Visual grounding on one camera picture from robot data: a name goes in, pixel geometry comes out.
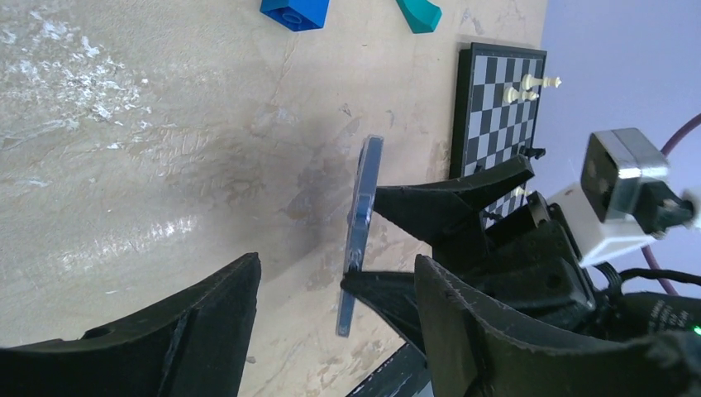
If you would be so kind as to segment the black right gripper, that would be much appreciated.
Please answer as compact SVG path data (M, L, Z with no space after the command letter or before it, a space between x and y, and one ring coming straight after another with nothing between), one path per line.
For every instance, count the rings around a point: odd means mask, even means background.
M379 186L374 211L429 244L455 234L433 247L435 261L521 313L582 332L594 317L596 298L590 277L579 266L579 251L560 207L535 192L491 227L481 223L483 210L533 176L530 160L516 155L465 177ZM413 273L349 271L340 286L341 337L350 335L359 300L405 342L425 352Z

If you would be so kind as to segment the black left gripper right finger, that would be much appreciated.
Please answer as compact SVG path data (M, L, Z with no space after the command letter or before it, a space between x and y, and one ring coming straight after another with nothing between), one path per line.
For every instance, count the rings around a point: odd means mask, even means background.
M626 342L530 318L428 256L415 289L437 396L697 396L700 338L662 332Z

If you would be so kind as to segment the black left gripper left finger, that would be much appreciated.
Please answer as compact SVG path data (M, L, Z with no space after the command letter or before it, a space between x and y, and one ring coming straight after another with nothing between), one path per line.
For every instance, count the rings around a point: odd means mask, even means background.
M256 315L258 255L142 310L1 351L4 396L235 396Z

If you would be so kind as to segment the blue phone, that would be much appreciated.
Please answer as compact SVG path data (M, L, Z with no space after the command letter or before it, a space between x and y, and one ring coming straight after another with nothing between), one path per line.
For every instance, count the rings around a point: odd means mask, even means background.
M348 228L342 278L348 273L362 271L383 146L383 137L369 135L364 139L360 150L352 201L347 216Z

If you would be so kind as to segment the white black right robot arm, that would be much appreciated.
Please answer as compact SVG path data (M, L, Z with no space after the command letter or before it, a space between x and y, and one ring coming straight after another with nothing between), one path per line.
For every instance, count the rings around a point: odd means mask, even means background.
M379 157L362 155L349 215L341 310L336 328L350 332L356 301L374 310L418 352L425 340L414 276L406 272L365 271L362 263L371 217L380 213L403 230L431 245L436 260L466 284L530 318L584 335L626 340L668 330L694 330L700 324L700 302L652 292L625 294L632 278L698 284L696 275L673 270L598 269L608 287L595 289L576 261L580 252L561 208L539 193L502 217L476 212L471 200L484 192L473 176L438 184L414 185L403 196L397 187L379 187Z

